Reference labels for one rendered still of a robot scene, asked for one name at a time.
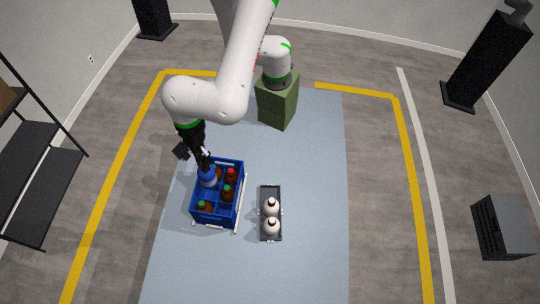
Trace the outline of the brown bottle with green cap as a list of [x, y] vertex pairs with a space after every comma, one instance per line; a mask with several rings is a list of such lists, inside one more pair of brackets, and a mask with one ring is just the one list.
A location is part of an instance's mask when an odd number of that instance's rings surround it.
[[[231, 191], [232, 188], [232, 191]], [[235, 196], [235, 189], [229, 185], [225, 185], [224, 188], [220, 192], [220, 196], [222, 199], [222, 202], [227, 203], [233, 203], [234, 196]]]
[[214, 169], [215, 169], [215, 172], [216, 172], [216, 175], [217, 175], [217, 179], [218, 179], [218, 183], [221, 183], [222, 175], [223, 175], [223, 174], [222, 174], [222, 170], [221, 170], [219, 167], [215, 166], [214, 164], [211, 164], [211, 165], [212, 165], [212, 166], [214, 167]]

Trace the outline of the brown bottle with red cap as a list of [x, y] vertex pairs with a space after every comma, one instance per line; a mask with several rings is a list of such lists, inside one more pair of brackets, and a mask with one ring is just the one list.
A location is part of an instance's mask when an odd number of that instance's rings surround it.
[[239, 173], [236, 170], [234, 170], [233, 168], [229, 168], [228, 171], [224, 175], [225, 184], [236, 186], [237, 181], [238, 181], [238, 176], [239, 176]]

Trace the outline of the white bottle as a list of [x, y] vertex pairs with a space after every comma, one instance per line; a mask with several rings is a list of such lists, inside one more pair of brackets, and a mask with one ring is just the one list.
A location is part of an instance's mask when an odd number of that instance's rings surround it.
[[263, 234], [268, 238], [275, 237], [280, 228], [280, 222], [275, 217], [268, 217], [263, 222]]
[[279, 202], [273, 197], [268, 198], [263, 203], [263, 216], [268, 217], [277, 217], [279, 211]]

